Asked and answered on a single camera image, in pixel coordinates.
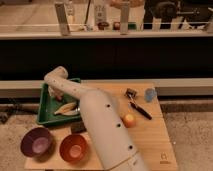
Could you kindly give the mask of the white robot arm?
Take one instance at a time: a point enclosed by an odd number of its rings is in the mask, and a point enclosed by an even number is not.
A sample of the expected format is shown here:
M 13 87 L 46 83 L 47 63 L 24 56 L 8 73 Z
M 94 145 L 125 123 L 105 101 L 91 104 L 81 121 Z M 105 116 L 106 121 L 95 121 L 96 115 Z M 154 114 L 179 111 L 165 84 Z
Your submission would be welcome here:
M 59 66 L 44 76 L 57 93 L 79 100 L 80 115 L 105 171 L 150 171 L 106 91 L 67 79 Z

